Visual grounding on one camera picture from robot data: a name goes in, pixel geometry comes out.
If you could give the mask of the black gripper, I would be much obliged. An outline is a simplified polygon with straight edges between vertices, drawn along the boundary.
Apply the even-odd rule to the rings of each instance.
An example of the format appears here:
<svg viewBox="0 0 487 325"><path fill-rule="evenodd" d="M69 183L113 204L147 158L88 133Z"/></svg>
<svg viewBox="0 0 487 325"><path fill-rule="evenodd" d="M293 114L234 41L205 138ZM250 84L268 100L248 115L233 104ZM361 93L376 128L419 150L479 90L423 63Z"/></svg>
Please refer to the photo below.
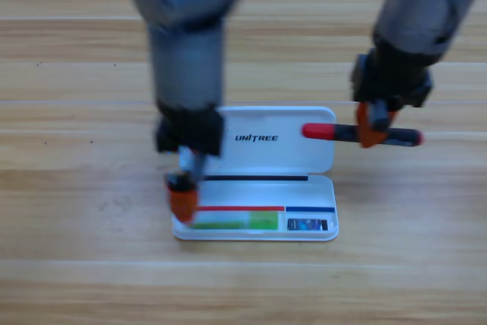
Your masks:
<svg viewBox="0 0 487 325"><path fill-rule="evenodd" d="M357 56L351 84L362 148L383 142L393 114L404 106L422 107L433 87L429 71L433 64L433 56L407 53L385 40Z"/></svg>
<svg viewBox="0 0 487 325"><path fill-rule="evenodd" d="M158 127L154 131L154 143L159 153L176 152L180 147L193 151L189 167L169 173L166 178L170 211L181 223L194 219L198 208L196 184L202 179L203 168L209 155L221 154L224 135L224 118L214 104L197 110L182 107L172 108L157 102L161 113ZM190 185L176 187L171 185Z"/></svg>

